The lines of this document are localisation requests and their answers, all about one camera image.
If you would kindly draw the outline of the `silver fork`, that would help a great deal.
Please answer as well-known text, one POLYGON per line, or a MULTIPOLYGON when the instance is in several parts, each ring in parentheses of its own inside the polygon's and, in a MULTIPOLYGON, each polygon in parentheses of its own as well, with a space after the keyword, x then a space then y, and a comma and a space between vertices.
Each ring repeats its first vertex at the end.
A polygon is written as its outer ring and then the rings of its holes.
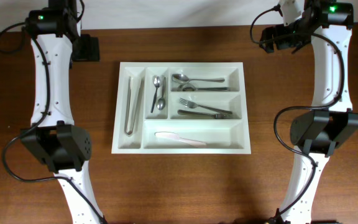
POLYGON ((185 106, 187 108, 191 108, 191 109, 195 109, 195 108, 200 107, 200 108, 204 108, 204 109, 214 111, 214 112, 218 112, 218 113, 222 113, 222 114, 233 114, 232 111, 221 110, 221 109, 213 108, 213 107, 210 107, 210 106, 200 105, 200 104, 197 104, 197 103, 192 102, 190 100, 186 100, 184 98, 179 98, 179 103, 182 104, 183 106, 185 106))
POLYGON ((178 110, 177 113, 179 115, 205 116, 205 117, 211 117, 213 119, 231 119, 231 118, 233 118, 233 115, 230 115, 230 114, 202 113, 202 112, 193 112, 193 111, 187 111, 187 110, 178 110))

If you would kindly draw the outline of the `silver tablespoon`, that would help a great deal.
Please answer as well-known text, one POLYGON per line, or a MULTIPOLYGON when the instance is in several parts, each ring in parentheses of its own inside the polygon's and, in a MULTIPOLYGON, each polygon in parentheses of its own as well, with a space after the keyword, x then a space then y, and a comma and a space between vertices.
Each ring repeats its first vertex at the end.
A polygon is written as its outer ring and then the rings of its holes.
POLYGON ((209 87, 209 88, 197 88, 194 85, 180 85, 177 88, 178 91, 229 91, 228 87, 209 87))
POLYGON ((191 81, 201 81, 201 82, 216 82, 216 83, 223 83, 225 82, 224 78, 212 78, 212 79, 205 79, 205 78, 189 78, 188 76, 182 73, 174 73, 172 74, 172 80, 180 83, 180 84, 187 84, 191 81))

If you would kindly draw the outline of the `pink white spoon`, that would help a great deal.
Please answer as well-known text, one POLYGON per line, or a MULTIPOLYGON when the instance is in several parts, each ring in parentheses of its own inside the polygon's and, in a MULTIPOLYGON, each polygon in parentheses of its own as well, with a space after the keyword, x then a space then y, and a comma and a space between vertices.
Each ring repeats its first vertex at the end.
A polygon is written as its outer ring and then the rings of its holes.
POLYGON ((170 139, 173 141, 182 142, 197 148, 205 148, 207 146, 205 142, 181 138, 178 134, 171 133, 171 132, 156 132, 155 136, 158 138, 170 139))

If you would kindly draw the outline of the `small teaspoon dark handle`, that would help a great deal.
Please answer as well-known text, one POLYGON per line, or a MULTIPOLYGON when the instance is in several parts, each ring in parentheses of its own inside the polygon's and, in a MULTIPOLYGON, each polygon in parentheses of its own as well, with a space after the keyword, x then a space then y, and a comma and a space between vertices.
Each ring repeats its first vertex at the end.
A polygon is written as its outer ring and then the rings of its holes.
POLYGON ((155 87, 155 92, 154 92, 154 96, 153 96, 153 100, 152 100, 152 107, 150 109, 150 112, 153 113, 154 112, 154 107, 155 107, 155 103, 157 101, 157 93, 158 93, 158 88, 161 86, 161 82, 162 79, 161 77, 156 76, 153 80, 153 84, 155 87))

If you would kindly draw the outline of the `small silver teaspoon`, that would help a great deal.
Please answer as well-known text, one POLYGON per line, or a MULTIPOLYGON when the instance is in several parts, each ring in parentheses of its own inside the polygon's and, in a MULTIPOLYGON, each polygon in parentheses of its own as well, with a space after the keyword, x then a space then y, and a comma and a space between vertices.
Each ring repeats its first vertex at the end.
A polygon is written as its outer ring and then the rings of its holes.
POLYGON ((166 105, 165 92, 166 92, 166 78, 162 78, 162 88, 161 88, 161 97, 158 99, 156 107, 158 110, 162 111, 166 105))

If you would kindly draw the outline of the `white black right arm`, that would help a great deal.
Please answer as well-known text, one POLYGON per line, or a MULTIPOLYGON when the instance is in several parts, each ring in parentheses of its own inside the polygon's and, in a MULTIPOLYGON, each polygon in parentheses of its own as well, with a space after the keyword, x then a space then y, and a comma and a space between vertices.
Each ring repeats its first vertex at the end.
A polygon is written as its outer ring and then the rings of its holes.
POLYGON ((262 31, 256 43, 267 53, 311 44, 314 53, 314 93, 311 106, 291 106, 277 113, 305 110, 290 126, 294 153, 284 201, 268 223, 311 223, 314 196, 322 171, 346 140, 358 130, 348 88, 348 51, 354 26, 351 3, 338 1, 279 1, 282 24, 262 31))

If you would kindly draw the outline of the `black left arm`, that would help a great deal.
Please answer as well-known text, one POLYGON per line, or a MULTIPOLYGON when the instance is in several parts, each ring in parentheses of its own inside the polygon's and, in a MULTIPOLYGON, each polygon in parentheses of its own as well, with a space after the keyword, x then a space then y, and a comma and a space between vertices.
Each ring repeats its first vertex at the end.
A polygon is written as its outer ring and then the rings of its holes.
POLYGON ((25 20, 35 59, 35 105, 21 142, 61 185, 74 223, 105 223, 90 181, 90 134, 75 126, 70 108, 69 70, 74 61, 90 59, 80 47, 96 43, 81 35, 80 19, 76 1, 49 1, 25 20))

